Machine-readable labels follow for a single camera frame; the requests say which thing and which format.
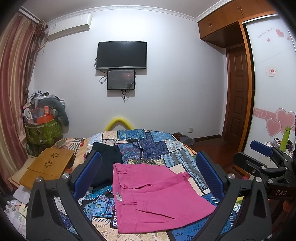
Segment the pink pants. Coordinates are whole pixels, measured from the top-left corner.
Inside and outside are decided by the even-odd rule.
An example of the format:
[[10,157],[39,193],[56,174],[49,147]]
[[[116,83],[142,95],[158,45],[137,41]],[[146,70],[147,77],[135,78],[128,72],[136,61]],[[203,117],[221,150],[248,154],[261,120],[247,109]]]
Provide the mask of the pink pants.
[[187,172],[147,164],[113,166],[112,191],[119,233],[179,228],[210,215],[215,206],[201,197]]

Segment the green bottle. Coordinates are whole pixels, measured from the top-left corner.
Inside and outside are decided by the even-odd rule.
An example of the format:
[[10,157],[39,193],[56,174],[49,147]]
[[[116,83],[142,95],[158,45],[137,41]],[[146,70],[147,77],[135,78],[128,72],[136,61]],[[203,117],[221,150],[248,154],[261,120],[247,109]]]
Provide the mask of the green bottle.
[[290,130],[291,130],[290,126],[285,127],[285,131],[284,131],[281,143],[280,143],[280,150],[282,152],[285,152],[285,150],[287,148],[288,138],[290,136]]

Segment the wooden lap desk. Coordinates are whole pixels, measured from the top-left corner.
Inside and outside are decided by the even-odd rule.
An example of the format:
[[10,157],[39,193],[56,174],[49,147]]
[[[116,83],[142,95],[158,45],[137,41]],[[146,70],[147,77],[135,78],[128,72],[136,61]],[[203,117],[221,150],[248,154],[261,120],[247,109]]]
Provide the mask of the wooden lap desk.
[[73,157],[74,150],[46,148],[27,168],[20,184],[32,189],[37,177],[44,180],[59,179]]

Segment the brown wooden door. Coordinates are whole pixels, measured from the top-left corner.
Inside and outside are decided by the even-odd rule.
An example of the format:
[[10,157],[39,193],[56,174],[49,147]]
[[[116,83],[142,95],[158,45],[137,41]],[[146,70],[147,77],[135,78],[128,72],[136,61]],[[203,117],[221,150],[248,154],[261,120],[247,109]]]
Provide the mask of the brown wooden door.
[[236,149],[239,147],[247,112],[248,66],[243,45],[226,49],[227,104],[223,139]]

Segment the green storage bag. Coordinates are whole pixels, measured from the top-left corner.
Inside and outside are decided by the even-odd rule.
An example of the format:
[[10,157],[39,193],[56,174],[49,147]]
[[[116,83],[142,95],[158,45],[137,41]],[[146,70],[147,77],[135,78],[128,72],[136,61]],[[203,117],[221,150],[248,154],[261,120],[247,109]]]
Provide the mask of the green storage bag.
[[34,145],[52,146],[63,136],[60,122],[53,119],[41,125],[25,125],[27,142]]

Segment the dark folded garment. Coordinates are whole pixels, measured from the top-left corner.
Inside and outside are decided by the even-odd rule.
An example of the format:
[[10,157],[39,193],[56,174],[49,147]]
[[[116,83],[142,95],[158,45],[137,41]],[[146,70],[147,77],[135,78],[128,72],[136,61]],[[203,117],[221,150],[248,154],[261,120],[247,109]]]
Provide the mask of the dark folded garment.
[[102,143],[93,143],[92,152],[94,153],[90,164],[87,164],[86,170],[93,180],[91,187],[105,187],[112,184],[113,165],[121,164],[122,153],[117,145],[109,146]]

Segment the white wardrobe sliding door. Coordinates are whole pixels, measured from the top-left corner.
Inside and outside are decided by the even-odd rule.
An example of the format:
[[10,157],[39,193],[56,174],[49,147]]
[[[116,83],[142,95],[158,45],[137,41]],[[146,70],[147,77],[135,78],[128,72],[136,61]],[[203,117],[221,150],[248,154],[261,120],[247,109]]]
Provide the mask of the white wardrobe sliding door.
[[254,109],[244,153],[273,168],[250,143],[281,140],[286,126],[291,128],[289,139],[295,140],[295,35],[278,16],[244,26],[254,67]]

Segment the orange box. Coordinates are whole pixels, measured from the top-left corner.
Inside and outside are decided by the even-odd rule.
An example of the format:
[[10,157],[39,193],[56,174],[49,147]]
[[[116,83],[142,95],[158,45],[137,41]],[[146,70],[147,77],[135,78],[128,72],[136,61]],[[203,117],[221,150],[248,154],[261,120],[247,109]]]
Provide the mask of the orange box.
[[37,124],[41,125],[41,124],[50,122],[53,119],[54,119],[53,115],[43,115],[37,118]]

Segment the blue patchwork bedspread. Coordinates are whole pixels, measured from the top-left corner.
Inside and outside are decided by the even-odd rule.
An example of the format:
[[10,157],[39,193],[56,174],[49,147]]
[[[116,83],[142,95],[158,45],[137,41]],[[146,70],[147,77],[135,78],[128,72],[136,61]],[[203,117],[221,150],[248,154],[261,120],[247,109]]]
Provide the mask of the blue patchwork bedspread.
[[169,133],[104,131],[55,148],[74,151],[73,171],[100,153],[93,191],[78,203],[104,240],[192,240],[223,198]]

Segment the yellow foam headboard tube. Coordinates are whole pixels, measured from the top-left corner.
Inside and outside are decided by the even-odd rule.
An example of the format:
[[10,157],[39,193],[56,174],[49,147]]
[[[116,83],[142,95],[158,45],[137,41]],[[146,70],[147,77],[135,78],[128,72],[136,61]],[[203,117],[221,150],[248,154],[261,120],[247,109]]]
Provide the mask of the yellow foam headboard tube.
[[122,117],[115,117],[112,119],[105,128],[105,131],[111,131],[115,126],[124,126],[127,130],[133,130],[134,127],[129,121]]

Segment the wooden overhead cabinet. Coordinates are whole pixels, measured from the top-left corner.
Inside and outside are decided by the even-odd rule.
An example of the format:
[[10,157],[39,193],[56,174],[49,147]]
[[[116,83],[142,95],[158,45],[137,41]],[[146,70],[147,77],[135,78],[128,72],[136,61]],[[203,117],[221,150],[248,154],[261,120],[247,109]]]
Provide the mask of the wooden overhead cabinet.
[[267,1],[230,1],[198,21],[200,39],[220,48],[242,44],[244,41],[239,21],[274,12]]

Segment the striped red curtain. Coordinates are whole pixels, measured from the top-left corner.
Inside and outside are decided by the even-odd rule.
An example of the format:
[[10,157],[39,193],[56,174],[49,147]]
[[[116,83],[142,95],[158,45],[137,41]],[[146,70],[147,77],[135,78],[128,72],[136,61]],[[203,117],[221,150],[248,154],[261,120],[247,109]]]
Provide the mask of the striped red curtain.
[[28,158],[22,109],[29,96],[46,21],[38,24],[16,13],[1,35],[1,192],[10,192],[8,181]]

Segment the white air conditioner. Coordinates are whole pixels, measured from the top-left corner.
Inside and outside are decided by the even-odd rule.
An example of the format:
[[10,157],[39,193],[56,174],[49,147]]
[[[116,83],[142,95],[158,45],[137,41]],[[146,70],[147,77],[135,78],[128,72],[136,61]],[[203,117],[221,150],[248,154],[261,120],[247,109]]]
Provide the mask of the white air conditioner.
[[91,14],[84,14],[56,22],[50,25],[47,39],[48,41],[52,41],[68,35],[88,31],[90,30],[91,20]]

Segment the small black wall monitor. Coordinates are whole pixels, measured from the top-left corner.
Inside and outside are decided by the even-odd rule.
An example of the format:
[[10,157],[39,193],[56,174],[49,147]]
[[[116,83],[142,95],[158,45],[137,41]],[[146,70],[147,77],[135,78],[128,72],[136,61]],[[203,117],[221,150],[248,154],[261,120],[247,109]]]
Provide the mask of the small black wall monitor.
[[107,90],[133,90],[135,70],[108,70]]

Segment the wall mounted black television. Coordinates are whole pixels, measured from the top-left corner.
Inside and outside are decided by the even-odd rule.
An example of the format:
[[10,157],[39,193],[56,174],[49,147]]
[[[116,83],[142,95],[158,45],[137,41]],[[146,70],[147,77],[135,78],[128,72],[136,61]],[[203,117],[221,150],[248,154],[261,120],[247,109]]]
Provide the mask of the wall mounted black television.
[[145,69],[147,42],[99,42],[95,60],[96,69]]

